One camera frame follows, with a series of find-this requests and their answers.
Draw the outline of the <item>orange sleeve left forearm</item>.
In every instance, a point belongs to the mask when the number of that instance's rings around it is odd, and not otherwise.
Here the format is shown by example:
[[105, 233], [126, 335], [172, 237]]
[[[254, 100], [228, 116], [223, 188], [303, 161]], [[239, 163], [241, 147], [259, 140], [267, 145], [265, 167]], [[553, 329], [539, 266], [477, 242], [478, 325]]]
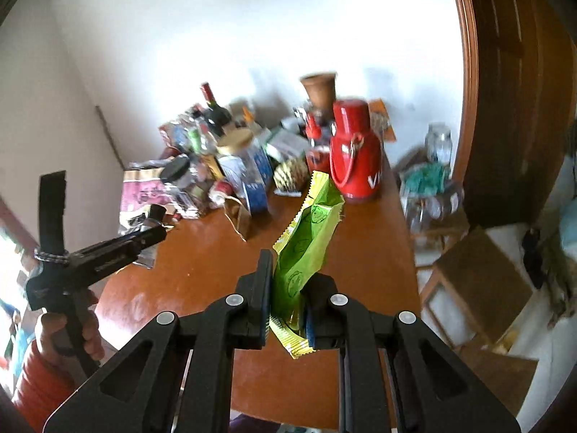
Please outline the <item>orange sleeve left forearm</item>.
[[71, 376], [48, 363], [33, 341], [26, 349], [12, 403], [33, 432], [42, 432], [50, 415], [75, 388]]

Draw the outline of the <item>person's left hand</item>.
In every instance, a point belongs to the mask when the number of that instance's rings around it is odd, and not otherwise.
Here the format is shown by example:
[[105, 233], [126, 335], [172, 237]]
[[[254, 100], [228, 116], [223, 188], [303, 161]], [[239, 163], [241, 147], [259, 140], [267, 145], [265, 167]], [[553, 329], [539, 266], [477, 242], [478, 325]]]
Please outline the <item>person's left hand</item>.
[[98, 302], [92, 290], [81, 289], [50, 295], [42, 291], [36, 298], [35, 308], [44, 314], [63, 317], [63, 325], [42, 342], [49, 348], [49, 359], [66, 371], [76, 384], [82, 384], [100, 368], [105, 349], [99, 323], [91, 308]]

